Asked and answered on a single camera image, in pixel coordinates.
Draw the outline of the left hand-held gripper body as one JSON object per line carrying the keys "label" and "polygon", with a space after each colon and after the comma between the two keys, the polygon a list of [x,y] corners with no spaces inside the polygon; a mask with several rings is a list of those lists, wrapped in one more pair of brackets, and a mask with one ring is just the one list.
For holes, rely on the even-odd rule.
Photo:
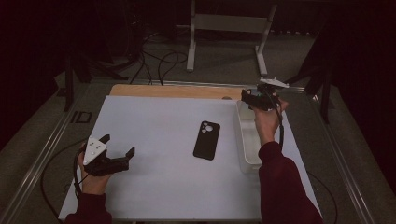
{"label": "left hand-held gripper body", "polygon": [[106,156],[107,146],[92,136],[85,146],[83,166],[89,175],[112,175],[129,169],[129,160],[123,158],[110,159]]}

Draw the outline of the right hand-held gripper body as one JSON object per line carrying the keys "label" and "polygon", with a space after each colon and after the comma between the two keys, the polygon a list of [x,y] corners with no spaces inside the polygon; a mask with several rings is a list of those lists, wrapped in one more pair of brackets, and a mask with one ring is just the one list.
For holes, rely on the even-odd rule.
{"label": "right hand-held gripper body", "polygon": [[280,106],[277,91],[286,89],[290,85],[277,80],[276,78],[261,78],[260,83],[252,92],[259,100],[257,107],[261,110],[268,111]]}

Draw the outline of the white plastic bin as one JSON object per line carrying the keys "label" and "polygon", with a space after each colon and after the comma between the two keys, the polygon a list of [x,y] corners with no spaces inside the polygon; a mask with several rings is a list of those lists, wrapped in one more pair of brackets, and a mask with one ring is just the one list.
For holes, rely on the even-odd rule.
{"label": "white plastic bin", "polygon": [[236,102],[234,132],[236,136],[239,164],[243,173],[257,173],[262,165],[259,158],[260,137],[255,126],[255,114],[242,101]]}

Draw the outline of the black phone case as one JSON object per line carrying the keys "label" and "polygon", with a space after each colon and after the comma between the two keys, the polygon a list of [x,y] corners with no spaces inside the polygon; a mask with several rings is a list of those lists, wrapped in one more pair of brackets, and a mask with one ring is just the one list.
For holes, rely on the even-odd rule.
{"label": "black phone case", "polygon": [[219,124],[204,120],[200,124],[197,140],[194,146],[193,156],[213,161],[216,154],[219,131]]}

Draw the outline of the person's right hand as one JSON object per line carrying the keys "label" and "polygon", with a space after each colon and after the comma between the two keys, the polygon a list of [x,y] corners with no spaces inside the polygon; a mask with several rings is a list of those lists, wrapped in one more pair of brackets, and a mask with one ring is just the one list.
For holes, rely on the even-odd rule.
{"label": "person's right hand", "polygon": [[277,109],[264,111],[256,107],[252,108],[255,115],[255,126],[262,146],[275,140],[281,114],[288,106],[288,102],[280,100],[280,106]]}

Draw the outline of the person's left hand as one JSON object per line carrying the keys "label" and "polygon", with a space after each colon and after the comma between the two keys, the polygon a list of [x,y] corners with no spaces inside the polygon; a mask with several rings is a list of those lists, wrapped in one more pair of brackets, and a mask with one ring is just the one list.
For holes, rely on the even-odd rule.
{"label": "person's left hand", "polygon": [[107,183],[111,175],[92,176],[89,175],[83,166],[84,153],[80,152],[78,155],[78,166],[80,168],[81,176],[84,177],[82,181],[82,192],[92,195],[103,195],[106,192]]}

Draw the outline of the white table mat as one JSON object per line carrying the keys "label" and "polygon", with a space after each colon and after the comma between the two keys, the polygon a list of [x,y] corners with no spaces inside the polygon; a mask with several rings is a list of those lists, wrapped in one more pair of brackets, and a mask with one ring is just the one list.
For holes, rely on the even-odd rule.
{"label": "white table mat", "polygon": [[[107,210],[118,220],[259,220],[260,181],[241,171],[235,111],[235,100],[108,96],[92,137],[110,135],[110,158],[135,154],[111,177]],[[220,125],[213,161],[193,156],[204,120]]]}

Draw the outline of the black tripod stand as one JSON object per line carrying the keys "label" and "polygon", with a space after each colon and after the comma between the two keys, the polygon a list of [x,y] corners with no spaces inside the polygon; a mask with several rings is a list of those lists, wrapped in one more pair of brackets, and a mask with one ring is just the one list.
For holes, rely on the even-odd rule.
{"label": "black tripod stand", "polygon": [[305,93],[316,95],[321,90],[319,113],[325,123],[329,122],[328,108],[332,79],[333,44],[334,42],[329,34],[319,32],[298,74],[286,80],[287,83],[293,84],[309,77],[309,81],[304,87]]}
{"label": "black tripod stand", "polygon": [[87,68],[89,64],[108,77],[116,80],[127,80],[127,77],[116,74],[76,47],[70,47],[65,53],[64,112],[69,111],[74,103],[74,75],[77,75],[78,79],[83,83],[89,83],[91,81],[92,76]]}

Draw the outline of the white metal stand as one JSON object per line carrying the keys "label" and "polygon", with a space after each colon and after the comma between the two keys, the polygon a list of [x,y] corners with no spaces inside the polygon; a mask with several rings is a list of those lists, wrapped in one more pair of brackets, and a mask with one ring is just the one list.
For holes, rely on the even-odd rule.
{"label": "white metal stand", "polygon": [[269,6],[269,12],[264,18],[202,14],[196,12],[196,0],[191,0],[190,45],[186,70],[188,72],[194,71],[196,51],[195,33],[197,30],[252,33],[262,35],[260,44],[255,47],[255,55],[260,75],[265,77],[268,72],[263,50],[270,33],[276,9],[277,4],[271,4]]}

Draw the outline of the aluminium frame rail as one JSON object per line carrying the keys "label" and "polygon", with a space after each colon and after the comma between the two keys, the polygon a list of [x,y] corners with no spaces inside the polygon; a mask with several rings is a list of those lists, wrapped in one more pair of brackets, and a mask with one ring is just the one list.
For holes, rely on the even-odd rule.
{"label": "aluminium frame rail", "polygon": [[326,224],[375,224],[316,96],[299,93],[298,146]]}
{"label": "aluminium frame rail", "polygon": [[19,215],[88,87],[74,88],[66,112],[64,100],[51,96],[0,152],[0,224],[12,224]]}

